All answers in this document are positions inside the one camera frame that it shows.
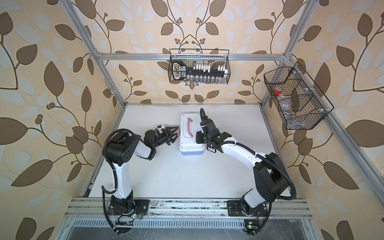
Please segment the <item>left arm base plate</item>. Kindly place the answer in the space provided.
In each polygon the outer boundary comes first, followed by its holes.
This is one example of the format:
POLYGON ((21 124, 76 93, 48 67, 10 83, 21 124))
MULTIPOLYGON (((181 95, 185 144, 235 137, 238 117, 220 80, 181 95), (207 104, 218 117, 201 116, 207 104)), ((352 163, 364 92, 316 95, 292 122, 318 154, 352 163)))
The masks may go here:
POLYGON ((133 200, 133 206, 129 207, 128 209, 115 204, 110 204, 107 213, 113 216, 120 216, 120 215, 132 216, 134 214, 145 215, 148 212, 149 203, 150 203, 150 200, 147 200, 147 199, 144 199, 144 200, 135 199, 133 200))

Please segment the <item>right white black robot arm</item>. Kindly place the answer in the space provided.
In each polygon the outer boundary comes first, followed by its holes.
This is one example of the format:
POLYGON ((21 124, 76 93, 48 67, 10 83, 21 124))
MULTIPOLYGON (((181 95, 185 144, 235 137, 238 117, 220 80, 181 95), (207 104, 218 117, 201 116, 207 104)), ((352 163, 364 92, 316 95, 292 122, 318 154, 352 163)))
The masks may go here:
POLYGON ((259 207, 268 204, 264 221, 258 225, 248 225, 245 232, 256 236, 266 225, 272 213, 272 203, 275 200, 292 201, 297 198, 297 190, 284 169, 280 157, 275 153, 263 154, 238 142, 232 135, 221 133, 205 113, 200 109, 200 126, 197 132, 197 143, 205 144, 208 151, 229 155, 252 169, 256 187, 246 192, 239 200, 242 215, 259 217, 259 207))

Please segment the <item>white blue plastic toolbox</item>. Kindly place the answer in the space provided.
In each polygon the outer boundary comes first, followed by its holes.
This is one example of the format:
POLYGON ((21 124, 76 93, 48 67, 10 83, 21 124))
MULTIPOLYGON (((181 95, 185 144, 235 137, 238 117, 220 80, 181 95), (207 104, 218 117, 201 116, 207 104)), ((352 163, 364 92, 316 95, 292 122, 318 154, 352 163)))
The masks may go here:
POLYGON ((201 155, 206 149, 204 143, 197 143, 197 132, 202 130, 199 113, 181 115, 179 149, 184 156, 201 155))

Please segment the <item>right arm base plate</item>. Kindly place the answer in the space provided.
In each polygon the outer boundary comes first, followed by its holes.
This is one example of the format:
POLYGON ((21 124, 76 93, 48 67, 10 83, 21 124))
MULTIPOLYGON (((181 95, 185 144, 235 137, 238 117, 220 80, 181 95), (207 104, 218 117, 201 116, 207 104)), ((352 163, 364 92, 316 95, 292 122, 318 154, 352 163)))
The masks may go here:
POLYGON ((251 208, 241 200, 227 201, 227 210, 230 217, 266 217, 268 213, 268 208, 263 204, 251 208))

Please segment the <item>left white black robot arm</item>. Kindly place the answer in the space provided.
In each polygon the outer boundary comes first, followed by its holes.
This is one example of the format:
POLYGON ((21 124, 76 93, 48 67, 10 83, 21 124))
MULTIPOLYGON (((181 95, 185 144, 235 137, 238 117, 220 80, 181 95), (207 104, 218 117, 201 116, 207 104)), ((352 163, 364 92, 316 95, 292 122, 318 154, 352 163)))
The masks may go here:
POLYGON ((129 161, 133 156, 151 161, 157 153, 157 147, 175 142, 178 131, 177 126, 158 126, 155 130, 146 131, 143 139, 128 129, 115 130, 108 136, 102 154, 112 170, 114 189, 108 191, 104 186, 101 189, 104 217, 115 234, 125 232, 122 217, 141 217, 148 212, 150 203, 149 200, 134 200, 129 161))

